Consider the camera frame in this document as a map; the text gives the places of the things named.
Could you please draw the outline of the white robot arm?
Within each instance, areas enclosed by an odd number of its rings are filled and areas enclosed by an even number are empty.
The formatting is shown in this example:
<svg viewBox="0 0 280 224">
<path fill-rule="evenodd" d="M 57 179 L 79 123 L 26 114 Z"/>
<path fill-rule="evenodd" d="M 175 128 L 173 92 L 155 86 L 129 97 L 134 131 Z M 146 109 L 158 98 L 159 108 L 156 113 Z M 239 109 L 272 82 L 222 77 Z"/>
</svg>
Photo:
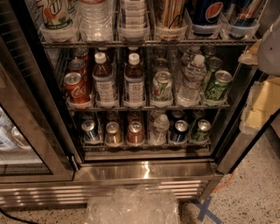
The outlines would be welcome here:
<svg viewBox="0 0 280 224">
<path fill-rule="evenodd" d="M 241 133 L 253 135 L 280 109 L 280 16 L 238 61 L 256 65 L 261 72 L 272 75 L 253 84 L 241 114 Z"/>
</svg>

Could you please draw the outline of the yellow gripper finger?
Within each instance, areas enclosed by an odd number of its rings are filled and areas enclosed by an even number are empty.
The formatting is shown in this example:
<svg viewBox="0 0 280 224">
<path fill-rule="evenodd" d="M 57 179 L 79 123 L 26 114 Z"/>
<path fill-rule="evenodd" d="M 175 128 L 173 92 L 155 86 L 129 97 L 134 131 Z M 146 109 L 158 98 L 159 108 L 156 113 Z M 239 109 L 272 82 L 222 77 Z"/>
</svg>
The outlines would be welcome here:
<svg viewBox="0 0 280 224">
<path fill-rule="evenodd" d="M 246 50 L 239 58 L 238 61 L 245 65 L 258 65 L 257 54 L 261 40 L 257 40 L 248 50 Z"/>
<path fill-rule="evenodd" d="M 255 81 L 241 114 L 241 133 L 253 135 L 280 109 L 280 77 Z"/>
</svg>

